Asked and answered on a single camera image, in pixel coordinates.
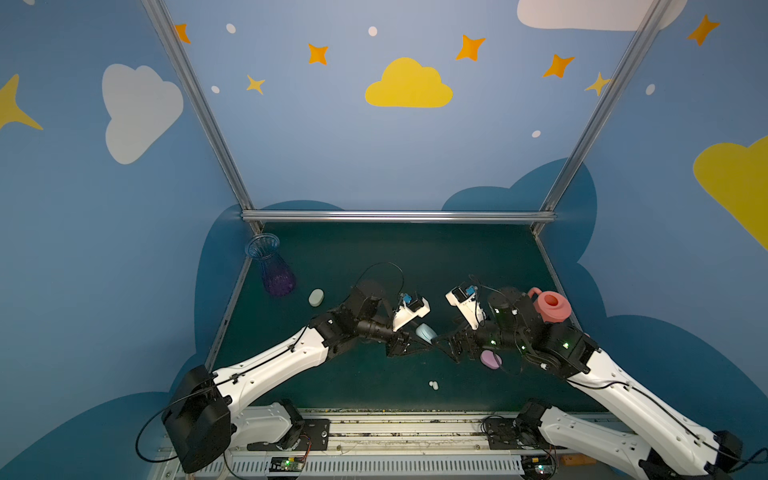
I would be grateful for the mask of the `pink earbud charging case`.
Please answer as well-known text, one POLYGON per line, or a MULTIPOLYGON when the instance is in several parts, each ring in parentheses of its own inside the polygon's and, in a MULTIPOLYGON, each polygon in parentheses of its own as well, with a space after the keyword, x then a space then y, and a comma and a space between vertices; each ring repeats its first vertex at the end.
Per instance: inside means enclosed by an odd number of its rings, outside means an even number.
POLYGON ((491 370, 499 370, 503 366, 501 357, 492 350, 484 350, 480 355, 480 361, 491 370))

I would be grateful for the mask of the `light blue earbud case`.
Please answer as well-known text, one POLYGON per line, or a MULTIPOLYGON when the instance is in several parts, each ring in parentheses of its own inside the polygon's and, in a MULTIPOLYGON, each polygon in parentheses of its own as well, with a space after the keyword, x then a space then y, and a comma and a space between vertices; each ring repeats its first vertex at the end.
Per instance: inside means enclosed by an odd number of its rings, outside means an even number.
POLYGON ((420 339, 427 343, 432 343, 437 338, 436 332, 425 323, 420 324, 416 328, 415 333, 420 339))

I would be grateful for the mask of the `white earbud charging case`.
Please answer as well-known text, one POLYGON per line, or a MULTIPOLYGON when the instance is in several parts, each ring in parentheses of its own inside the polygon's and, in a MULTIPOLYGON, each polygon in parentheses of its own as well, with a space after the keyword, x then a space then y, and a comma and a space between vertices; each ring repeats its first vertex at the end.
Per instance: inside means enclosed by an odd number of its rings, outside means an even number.
POLYGON ((322 289, 316 288, 311 291, 308 302, 312 307, 318 307, 322 304, 325 298, 325 293, 322 289))

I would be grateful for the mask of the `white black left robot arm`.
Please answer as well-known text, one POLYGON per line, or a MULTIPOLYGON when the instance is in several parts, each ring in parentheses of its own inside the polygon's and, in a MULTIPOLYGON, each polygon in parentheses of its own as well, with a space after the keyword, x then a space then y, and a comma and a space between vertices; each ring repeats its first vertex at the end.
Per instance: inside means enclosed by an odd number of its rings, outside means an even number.
POLYGON ((406 324, 429 311, 428 300, 419 295, 403 294, 391 305, 378 284, 365 281, 271 349, 215 371, 203 365, 189 370, 160 414, 181 469, 196 473, 236 446, 294 446, 303 419, 291 403, 275 402, 257 414, 246 408, 299 373, 349 351, 361 338, 385 344, 389 355, 404 354, 415 338, 406 324))

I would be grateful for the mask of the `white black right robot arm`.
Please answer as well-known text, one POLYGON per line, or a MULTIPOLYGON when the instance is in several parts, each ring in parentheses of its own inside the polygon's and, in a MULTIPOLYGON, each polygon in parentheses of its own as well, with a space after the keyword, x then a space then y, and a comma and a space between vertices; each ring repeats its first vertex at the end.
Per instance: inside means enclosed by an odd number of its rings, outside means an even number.
POLYGON ((742 465, 742 441, 711 431, 676 411, 623 370, 598 343, 567 322, 547 322, 539 294, 462 284, 446 295, 467 327, 450 340, 454 355, 512 350, 587 394, 625 426, 617 431, 530 400, 514 420, 523 445, 558 446, 585 454, 634 479, 728 479, 742 465))

